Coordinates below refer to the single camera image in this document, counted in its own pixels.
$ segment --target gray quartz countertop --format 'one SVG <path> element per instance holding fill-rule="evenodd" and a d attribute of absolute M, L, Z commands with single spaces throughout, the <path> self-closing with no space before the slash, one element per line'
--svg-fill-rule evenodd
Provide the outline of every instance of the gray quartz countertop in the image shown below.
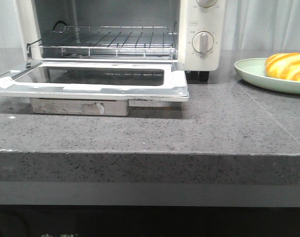
<path fill-rule="evenodd" d="M 233 67 L 270 54 L 223 51 L 188 102 L 131 102 L 128 117 L 36 115 L 28 99 L 0 97 L 0 181 L 300 184 L 300 95 Z M 22 62 L 0 49 L 0 73 Z"/>

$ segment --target plate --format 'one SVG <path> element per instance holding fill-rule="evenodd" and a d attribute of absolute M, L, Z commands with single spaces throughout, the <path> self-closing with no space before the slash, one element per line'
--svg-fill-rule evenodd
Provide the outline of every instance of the plate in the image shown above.
<path fill-rule="evenodd" d="M 265 75 L 266 58 L 249 58 L 234 63 L 238 76 L 250 84 L 261 88 L 300 94 L 300 81 L 270 78 Z"/>

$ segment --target oven rack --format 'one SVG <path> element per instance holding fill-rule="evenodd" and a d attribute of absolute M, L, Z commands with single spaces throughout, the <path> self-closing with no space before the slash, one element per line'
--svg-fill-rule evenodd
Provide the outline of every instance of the oven rack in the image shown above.
<path fill-rule="evenodd" d="M 66 26 L 27 45 L 41 49 L 43 58 L 173 59 L 175 34 L 161 26 Z"/>

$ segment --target white toaster oven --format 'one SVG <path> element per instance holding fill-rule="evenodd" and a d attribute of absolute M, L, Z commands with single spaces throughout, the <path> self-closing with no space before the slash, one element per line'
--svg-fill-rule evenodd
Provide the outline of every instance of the white toaster oven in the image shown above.
<path fill-rule="evenodd" d="M 189 99 L 185 71 L 218 67 L 225 0 L 15 0 L 26 65 L 0 96 L 35 113 L 125 116 L 130 100 Z"/>

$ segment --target control knob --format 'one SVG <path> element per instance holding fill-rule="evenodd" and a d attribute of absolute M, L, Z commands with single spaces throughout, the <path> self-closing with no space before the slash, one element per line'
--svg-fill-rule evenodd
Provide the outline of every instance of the control knob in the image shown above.
<path fill-rule="evenodd" d="M 208 32 L 199 32 L 193 38 L 193 48 L 199 53 L 207 53 L 214 45 L 214 38 Z"/>
<path fill-rule="evenodd" d="M 217 0 L 196 0 L 198 2 L 199 5 L 203 6 L 203 7 L 210 7 L 213 6 Z"/>

